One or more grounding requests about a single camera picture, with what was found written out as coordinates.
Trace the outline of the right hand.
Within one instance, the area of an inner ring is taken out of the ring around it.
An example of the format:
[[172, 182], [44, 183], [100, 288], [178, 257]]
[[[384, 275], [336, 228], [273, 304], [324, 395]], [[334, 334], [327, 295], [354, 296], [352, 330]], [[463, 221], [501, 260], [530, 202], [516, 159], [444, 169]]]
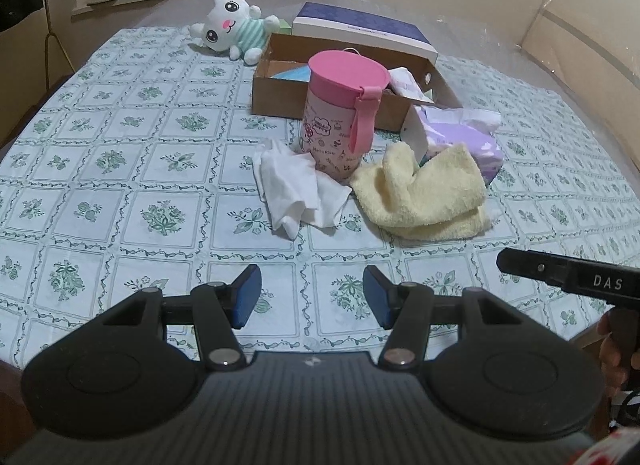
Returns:
[[605, 396], [613, 398], [616, 393], [622, 390], [622, 386], [626, 383], [628, 371], [626, 367], [620, 364], [622, 355], [612, 338], [608, 312], [602, 315], [598, 322], [597, 332], [603, 336], [599, 352], [599, 361], [605, 381]]

